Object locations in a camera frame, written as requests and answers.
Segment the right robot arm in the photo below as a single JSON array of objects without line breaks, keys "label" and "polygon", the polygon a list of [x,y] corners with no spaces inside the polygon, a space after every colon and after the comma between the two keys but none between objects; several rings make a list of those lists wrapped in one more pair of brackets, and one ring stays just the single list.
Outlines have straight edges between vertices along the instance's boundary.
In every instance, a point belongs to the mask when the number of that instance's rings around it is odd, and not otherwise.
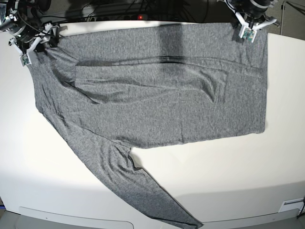
[{"label": "right robot arm", "polygon": [[13,36],[9,45],[19,53],[22,66],[31,65],[35,52],[43,52],[44,44],[51,48],[59,43],[59,25],[42,22],[39,12],[46,12],[50,0],[2,0],[0,31]]}]

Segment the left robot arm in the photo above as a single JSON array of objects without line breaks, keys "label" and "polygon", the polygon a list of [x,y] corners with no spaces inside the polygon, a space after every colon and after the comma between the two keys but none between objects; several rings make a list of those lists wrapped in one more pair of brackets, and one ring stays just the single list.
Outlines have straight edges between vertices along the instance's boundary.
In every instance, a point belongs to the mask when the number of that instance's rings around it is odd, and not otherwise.
[{"label": "left robot arm", "polygon": [[266,15],[266,11],[277,3],[276,0],[225,0],[224,3],[241,25],[241,39],[254,42],[259,30],[272,24],[281,25],[275,17]]}]

